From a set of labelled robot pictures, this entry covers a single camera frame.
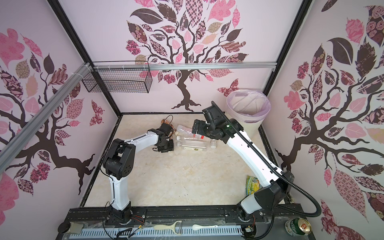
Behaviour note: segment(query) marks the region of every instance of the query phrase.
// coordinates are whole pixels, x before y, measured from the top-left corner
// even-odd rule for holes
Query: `wire basket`
[[[103,92],[98,84],[102,80],[105,91],[114,93],[149,93],[152,76],[147,61],[135,65],[96,66],[83,78],[83,84],[90,93]]]

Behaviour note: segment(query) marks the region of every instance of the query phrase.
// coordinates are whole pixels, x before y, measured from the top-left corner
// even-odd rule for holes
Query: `wall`
[[[83,61],[45,0],[3,1],[0,20],[2,149]],[[101,93],[68,95],[0,175],[1,239],[56,237],[115,122]]]
[[[167,64],[274,62],[301,1],[66,0],[61,4],[93,61]],[[265,68],[152,71],[149,94],[112,96],[122,112],[201,111],[212,100],[224,107],[225,96],[218,89],[227,94],[237,88],[262,89],[270,72]]]
[[[269,95],[276,157],[322,203],[316,239],[383,238],[383,17],[378,0],[315,1]]]

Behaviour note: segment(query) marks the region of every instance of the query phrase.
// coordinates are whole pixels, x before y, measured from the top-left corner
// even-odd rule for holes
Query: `white trash can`
[[[236,119],[252,138],[270,110],[271,103],[262,92],[240,89],[228,95],[225,114]]]

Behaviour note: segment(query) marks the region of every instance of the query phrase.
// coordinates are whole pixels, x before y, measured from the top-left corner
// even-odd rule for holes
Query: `pink butterfly illustration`
[[[92,126],[92,125],[95,125],[96,123],[97,124],[103,123],[103,119],[100,115],[102,115],[103,111],[105,110],[97,106],[97,104],[93,100],[92,100],[92,108],[93,108],[93,111],[95,112],[95,115],[91,118],[89,125]]]
[[[224,96],[228,97],[228,95],[231,92],[239,89],[237,87],[237,85],[239,85],[239,81],[238,80],[239,80],[238,78],[236,80],[234,80],[229,88],[218,88],[217,90],[219,92],[221,92],[221,93],[224,93]]]

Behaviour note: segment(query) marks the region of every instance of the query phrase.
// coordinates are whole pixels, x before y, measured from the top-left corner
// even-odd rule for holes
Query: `black corrugated hose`
[[[223,111],[221,111],[221,109],[216,105],[215,102],[211,102],[213,106],[215,106],[217,108],[217,110],[220,112],[221,116],[227,121],[227,123],[236,131],[236,133],[240,136],[240,138],[259,156],[259,158],[261,158],[261,160],[268,166],[268,168],[276,175],[278,176],[281,180],[283,180],[285,183],[291,185],[294,189],[296,189],[297,191],[299,191],[301,194],[303,194],[304,196],[306,196],[311,202],[313,202],[313,204],[315,205],[316,207],[316,211],[313,212],[313,213],[308,213],[308,212],[300,212],[300,211],[297,211],[297,210],[294,210],[294,209],[290,209],[289,207],[285,207],[285,206],[282,206],[281,204],[278,204],[277,207],[279,208],[282,208],[284,210],[287,210],[287,211],[290,211],[290,212],[293,212],[295,214],[298,214],[298,215],[301,215],[301,216],[306,216],[306,217],[318,217],[320,216],[321,214],[321,206],[320,204],[316,201],[316,199],[314,197],[312,197],[309,193],[307,193],[306,191],[304,191],[302,188],[300,188],[299,186],[297,186],[296,184],[294,184],[293,182],[290,182],[288,181],[283,175],[281,175],[279,172],[277,172],[275,169],[273,169],[272,165],[262,156],[262,154],[257,151],[257,149],[250,143],[248,142],[248,140],[241,134],[241,132],[239,130],[237,130],[231,121],[229,121],[229,119],[227,118],[227,116],[223,113]]]

